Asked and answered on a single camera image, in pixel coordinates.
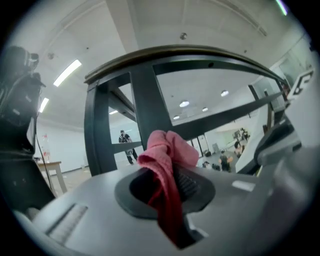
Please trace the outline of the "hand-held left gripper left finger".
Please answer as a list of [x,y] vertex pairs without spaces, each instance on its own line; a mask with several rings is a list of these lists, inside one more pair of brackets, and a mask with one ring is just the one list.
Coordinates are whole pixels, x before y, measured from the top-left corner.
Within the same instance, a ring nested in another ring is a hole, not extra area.
[[175,245],[155,220],[134,217],[117,202],[120,181],[140,174],[137,167],[100,174],[51,201],[33,220],[14,215],[50,256],[173,256]]

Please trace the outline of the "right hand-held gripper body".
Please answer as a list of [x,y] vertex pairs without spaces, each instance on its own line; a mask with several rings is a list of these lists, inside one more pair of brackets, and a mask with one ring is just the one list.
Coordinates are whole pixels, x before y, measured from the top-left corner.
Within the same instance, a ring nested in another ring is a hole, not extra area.
[[313,68],[301,73],[287,96],[286,116],[304,147],[320,145],[320,75]]

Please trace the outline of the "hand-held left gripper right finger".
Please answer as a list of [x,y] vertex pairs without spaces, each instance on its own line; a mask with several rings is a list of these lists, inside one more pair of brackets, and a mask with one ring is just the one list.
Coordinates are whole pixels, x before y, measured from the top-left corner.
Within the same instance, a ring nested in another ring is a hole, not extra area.
[[251,191],[214,173],[216,194],[191,222],[205,236],[183,256],[304,256],[313,254],[318,229],[320,150],[300,148],[251,176]]

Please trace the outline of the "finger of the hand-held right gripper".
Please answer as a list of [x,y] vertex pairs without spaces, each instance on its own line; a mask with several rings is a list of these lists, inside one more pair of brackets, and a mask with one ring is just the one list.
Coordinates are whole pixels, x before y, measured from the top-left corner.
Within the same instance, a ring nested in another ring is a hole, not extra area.
[[280,121],[259,141],[254,161],[259,166],[274,164],[301,147],[301,140],[293,125],[289,121]]

